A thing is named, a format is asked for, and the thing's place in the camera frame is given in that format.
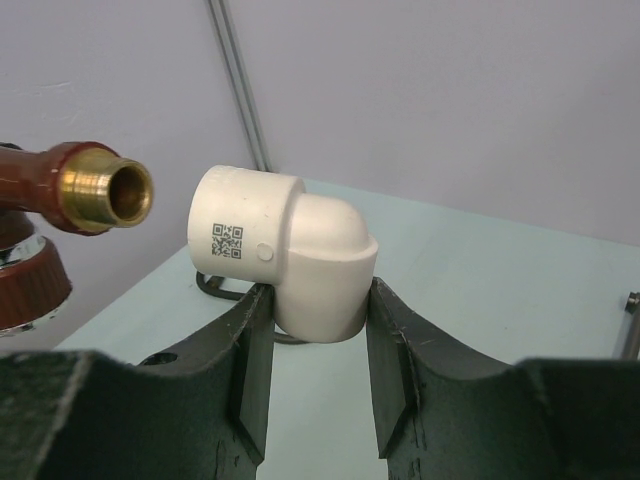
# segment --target round button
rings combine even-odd
[[[265,262],[268,262],[273,258],[273,248],[266,243],[258,244],[258,258]]]

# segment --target reddish-brown valve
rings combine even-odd
[[[24,212],[60,230],[99,235],[133,227],[151,209],[153,183],[140,163],[96,142],[31,153],[0,146],[0,335],[54,316],[71,283],[53,243]]]

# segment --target white cylindrical object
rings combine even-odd
[[[202,273],[274,285],[275,320],[295,338],[340,342],[364,326],[378,243],[355,208],[298,178],[212,168],[188,240]]]

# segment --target metal strip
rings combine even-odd
[[[272,172],[273,168],[260,128],[249,78],[240,55],[229,6],[226,0],[207,0],[207,4],[211,11],[218,42],[222,48],[227,74],[231,80],[253,163],[257,170]]]

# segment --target white table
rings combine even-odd
[[[376,275],[474,348],[511,363],[620,350],[624,301],[640,288],[640,248],[335,185],[307,187],[356,205],[380,243]],[[182,249],[58,348],[137,363],[178,342],[231,306],[201,293],[194,274]],[[386,479],[369,388],[364,333],[334,345],[276,345],[258,478]]]

